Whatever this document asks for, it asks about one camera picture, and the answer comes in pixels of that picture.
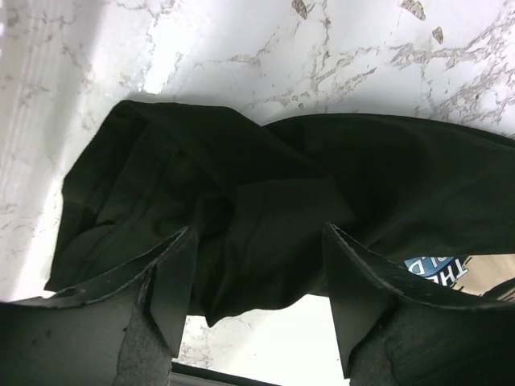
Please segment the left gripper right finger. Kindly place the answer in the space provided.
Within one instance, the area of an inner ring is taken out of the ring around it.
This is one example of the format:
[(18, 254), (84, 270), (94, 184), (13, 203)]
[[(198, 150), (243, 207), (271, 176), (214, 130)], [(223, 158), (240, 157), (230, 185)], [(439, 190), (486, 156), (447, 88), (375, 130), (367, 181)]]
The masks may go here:
[(323, 262), (351, 384), (513, 384), (512, 255), (396, 265), (328, 224)]

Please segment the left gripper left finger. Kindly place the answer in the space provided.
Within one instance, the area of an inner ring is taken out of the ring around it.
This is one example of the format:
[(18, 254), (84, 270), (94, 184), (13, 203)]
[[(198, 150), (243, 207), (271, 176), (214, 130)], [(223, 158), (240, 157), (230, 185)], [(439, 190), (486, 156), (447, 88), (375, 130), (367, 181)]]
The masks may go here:
[(4, 385), (169, 385), (198, 238), (184, 228), (49, 298), (1, 305)]

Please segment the black printed t shirt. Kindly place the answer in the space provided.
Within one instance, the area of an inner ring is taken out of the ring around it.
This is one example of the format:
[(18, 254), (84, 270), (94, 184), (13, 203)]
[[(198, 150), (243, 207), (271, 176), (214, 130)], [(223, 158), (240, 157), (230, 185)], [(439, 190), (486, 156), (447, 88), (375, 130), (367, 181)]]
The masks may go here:
[(64, 179), (47, 289), (134, 259), (189, 227), (193, 314), (210, 323), (322, 293), (322, 230), (412, 257), (514, 250), (514, 142), (359, 113), (259, 125), (226, 107), (122, 101)]

